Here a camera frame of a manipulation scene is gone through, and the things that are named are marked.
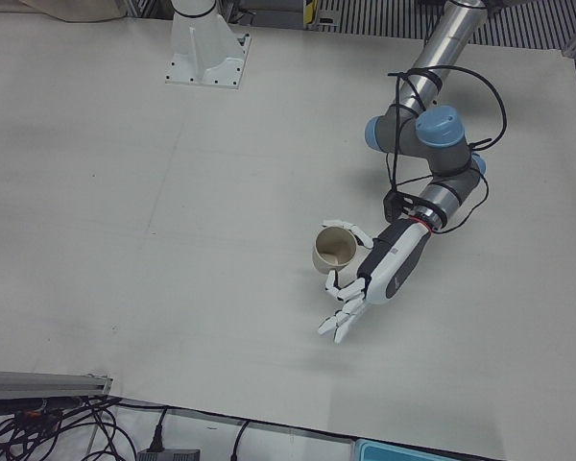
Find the robot mount base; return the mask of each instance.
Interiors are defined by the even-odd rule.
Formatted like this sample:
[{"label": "robot mount base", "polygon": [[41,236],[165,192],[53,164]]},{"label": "robot mount base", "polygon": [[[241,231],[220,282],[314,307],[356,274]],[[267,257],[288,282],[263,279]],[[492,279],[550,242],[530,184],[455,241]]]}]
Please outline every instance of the robot mount base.
[{"label": "robot mount base", "polygon": [[234,34],[217,13],[197,19],[176,14],[171,33],[174,55],[165,82],[237,89],[251,41],[249,34]]}]

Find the power strip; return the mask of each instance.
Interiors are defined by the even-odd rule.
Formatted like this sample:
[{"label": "power strip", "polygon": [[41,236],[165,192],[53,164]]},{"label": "power strip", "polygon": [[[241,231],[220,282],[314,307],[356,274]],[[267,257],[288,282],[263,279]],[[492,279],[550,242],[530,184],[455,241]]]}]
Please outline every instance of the power strip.
[{"label": "power strip", "polygon": [[159,453],[144,449],[136,455],[136,461],[199,461],[200,459],[199,449],[166,449]]}]

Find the beige cup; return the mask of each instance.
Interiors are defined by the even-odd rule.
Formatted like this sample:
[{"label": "beige cup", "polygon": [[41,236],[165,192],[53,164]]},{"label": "beige cup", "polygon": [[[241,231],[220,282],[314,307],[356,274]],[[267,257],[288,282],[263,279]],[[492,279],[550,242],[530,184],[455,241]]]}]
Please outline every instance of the beige cup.
[{"label": "beige cup", "polygon": [[314,267],[323,274],[341,271],[356,255],[356,239],[342,228],[324,228],[316,237],[312,251]]}]

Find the robotic hand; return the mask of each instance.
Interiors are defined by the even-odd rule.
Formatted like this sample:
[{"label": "robotic hand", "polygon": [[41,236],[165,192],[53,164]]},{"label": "robotic hand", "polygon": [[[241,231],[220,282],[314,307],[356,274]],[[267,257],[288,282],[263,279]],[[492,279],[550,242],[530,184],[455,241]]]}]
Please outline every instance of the robotic hand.
[{"label": "robotic hand", "polygon": [[357,242],[371,250],[357,270],[357,279],[346,287],[339,286],[336,270],[328,273],[325,290],[344,306],[324,320],[318,332],[335,331],[334,340],[339,344],[369,307],[387,303],[396,293],[416,267],[431,229],[420,219],[409,217],[396,220],[371,239],[358,227],[344,221],[325,221],[324,225],[352,232]]}]

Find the metal grating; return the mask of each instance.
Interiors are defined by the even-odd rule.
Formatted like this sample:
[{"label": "metal grating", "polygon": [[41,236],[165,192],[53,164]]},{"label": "metal grating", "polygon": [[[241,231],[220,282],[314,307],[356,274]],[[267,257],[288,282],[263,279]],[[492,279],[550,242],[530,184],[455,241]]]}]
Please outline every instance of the metal grating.
[{"label": "metal grating", "polygon": [[[341,13],[321,31],[424,39],[442,6],[418,0],[322,0],[321,10]],[[563,49],[576,32],[576,0],[538,0],[506,8],[490,18],[470,43],[515,48]]]}]

